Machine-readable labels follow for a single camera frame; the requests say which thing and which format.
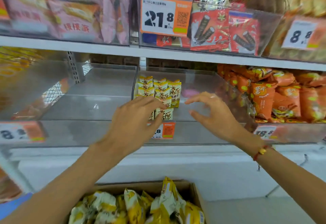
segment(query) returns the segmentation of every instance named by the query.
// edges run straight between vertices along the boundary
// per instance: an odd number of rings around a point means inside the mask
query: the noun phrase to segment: white shelf base
[[[279,59],[267,59],[257,57],[240,57],[234,55],[209,54],[200,52],[190,52],[181,50],[168,50],[160,48],[147,48],[131,45],[115,46],[104,44],[89,44],[82,42],[54,41],[42,39],[30,39],[0,36],[1,46],[25,47],[34,49],[72,51],[79,53],[100,53],[111,55],[123,55],[132,57],[150,57],[162,59],[187,60],[195,62],[211,62],[238,65],[266,66],[299,70],[320,70],[326,71],[326,64],[310,62],[288,61]]]

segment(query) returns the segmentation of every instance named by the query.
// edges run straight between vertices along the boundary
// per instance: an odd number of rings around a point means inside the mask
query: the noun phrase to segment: price tag
[[[0,122],[0,144],[42,143],[45,136],[38,122]]]
[[[173,139],[175,122],[164,122],[156,130],[152,139]]]
[[[141,0],[141,32],[187,37],[191,0]]]
[[[276,126],[259,126],[254,131],[254,134],[259,135],[263,140],[269,140],[276,128]]]
[[[283,41],[282,48],[314,49],[315,46],[311,45],[311,38],[317,26],[318,23],[315,22],[294,20]]]

